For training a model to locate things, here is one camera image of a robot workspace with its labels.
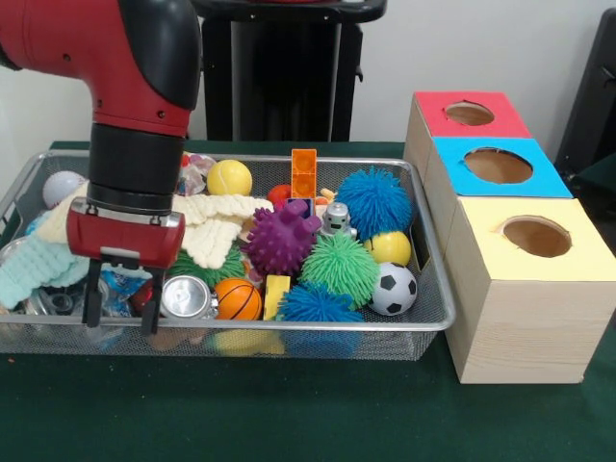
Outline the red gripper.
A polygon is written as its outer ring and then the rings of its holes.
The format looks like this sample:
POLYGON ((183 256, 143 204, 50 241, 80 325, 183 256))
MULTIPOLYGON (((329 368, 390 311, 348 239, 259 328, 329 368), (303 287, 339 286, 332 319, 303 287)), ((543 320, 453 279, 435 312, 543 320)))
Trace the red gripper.
POLYGON ((176 261, 186 229, 185 217, 135 215, 89 204, 84 197, 70 203, 66 235, 75 255, 90 258, 82 323, 94 328, 100 323, 102 293, 98 288, 102 262, 126 262, 143 267, 151 275, 152 295, 141 314, 141 334, 158 331, 165 270, 176 261))

